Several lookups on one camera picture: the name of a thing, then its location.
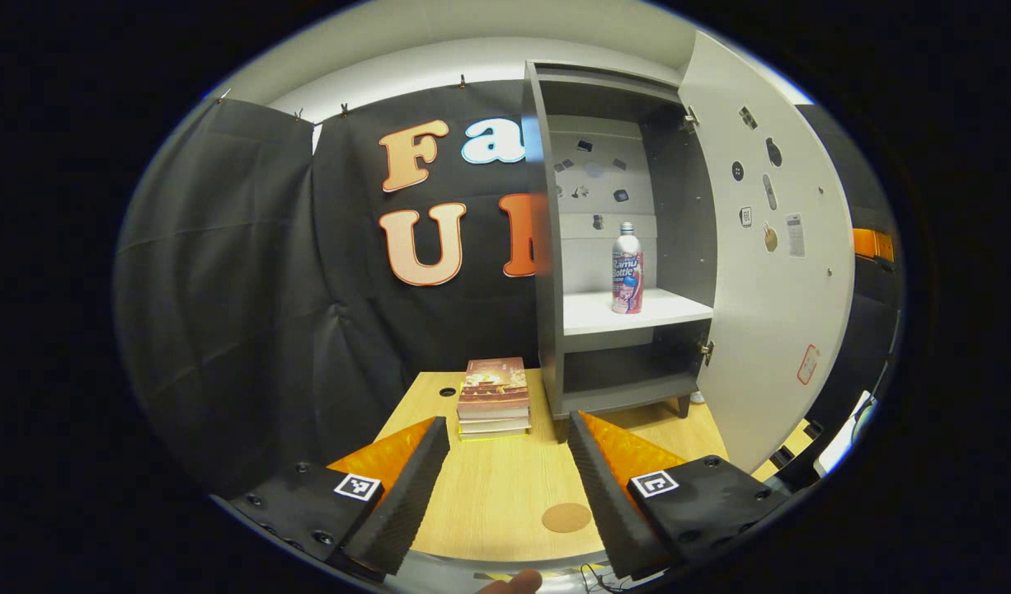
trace cork coaster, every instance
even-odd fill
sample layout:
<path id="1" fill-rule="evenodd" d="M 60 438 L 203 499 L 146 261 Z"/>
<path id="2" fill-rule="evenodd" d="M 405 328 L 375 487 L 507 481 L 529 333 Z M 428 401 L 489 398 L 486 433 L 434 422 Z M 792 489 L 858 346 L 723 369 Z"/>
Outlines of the cork coaster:
<path id="1" fill-rule="evenodd" d="M 561 503 L 548 508 L 543 514 L 543 526 L 559 533 L 581 529 L 592 516 L 584 505 Z"/>

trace black curtain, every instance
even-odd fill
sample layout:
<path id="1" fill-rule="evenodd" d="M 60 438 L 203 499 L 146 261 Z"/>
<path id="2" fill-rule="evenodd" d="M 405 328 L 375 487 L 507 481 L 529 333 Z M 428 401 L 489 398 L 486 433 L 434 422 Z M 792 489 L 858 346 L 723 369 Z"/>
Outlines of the black curtain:
<path id="1" fill-rule="evenodd" d="M 318 250 L 335 290 L 377 312 L 408 376 L 420 372 L 462 372 L 475 358 L 521 357 L 539 367 L 535 333 L 535 278 L 507 277 L 509 215 L 498 200 L 528 191 L 524 162 L 472 165 L 461 157 L 465 128 L 491 117 L 521 122 L 520 80 L 469 83 L 399 95 L 360 106 L 321 124 L 314 155 L 314 213 Z M 430 176 L 420 184 L 386 193 L 385 146 L 389 132 L 442 119 L 446 136 L 435 137 L 436 159 L 419 161 Z M 439 230 L 429 209 L 460 202 L 463 266 L 440 286 L 410 286 L 392 274 L 382 214 L 416 210 L 419 261 L 441 259 Z"/>
<path id="2" fill-rule="evenodd" d="M 369 443 L 406 388 L 373 312 L 325 277 L 312 128 L 207 99 L 148 167 L 114 260 L 133 392 L 186 470 L 227 499 Z"/>

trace ceiling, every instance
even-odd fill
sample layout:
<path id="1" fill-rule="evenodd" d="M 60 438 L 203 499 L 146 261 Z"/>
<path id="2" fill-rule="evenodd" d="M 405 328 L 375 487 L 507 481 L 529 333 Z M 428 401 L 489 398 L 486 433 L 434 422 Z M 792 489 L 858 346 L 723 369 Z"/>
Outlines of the ceiling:
<path id="1" fill-rule="evenodd" d="M 217 91 L 267 105 L 370 58 L 456 38 L 537 37 L 598 45 L 671 69 L 690 61 L 695 26 L 638 0 L 371 0 L 273 47 Z"/>

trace bottle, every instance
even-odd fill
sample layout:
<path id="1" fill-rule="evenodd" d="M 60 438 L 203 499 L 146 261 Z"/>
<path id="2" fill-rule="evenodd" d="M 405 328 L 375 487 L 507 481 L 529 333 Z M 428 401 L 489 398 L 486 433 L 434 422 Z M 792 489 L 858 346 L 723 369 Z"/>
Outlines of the bottle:
<path id="1" fill-rule="evenodd" d="M 645 256 L 641 241 L 634 236 L 634 225 L 623 222 L 620 237 L 612 246 L 612 311 L 618 314 L 641 312 Z"/>

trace cabinet door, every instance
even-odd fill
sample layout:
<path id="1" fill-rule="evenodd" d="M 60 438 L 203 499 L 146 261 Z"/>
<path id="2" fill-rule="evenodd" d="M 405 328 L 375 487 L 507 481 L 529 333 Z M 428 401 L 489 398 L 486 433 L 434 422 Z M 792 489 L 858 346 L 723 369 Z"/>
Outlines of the cabinet door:
<path id="1" fill-rule="evenodd" d="M 698 33 L 678 95 L 698 121 L 718 229 L 714 351 L 698 385 L 729 461 L 750 473 L 810 410 L 839 352 L 851 219 L 807 120 L 742 58 Z"/>

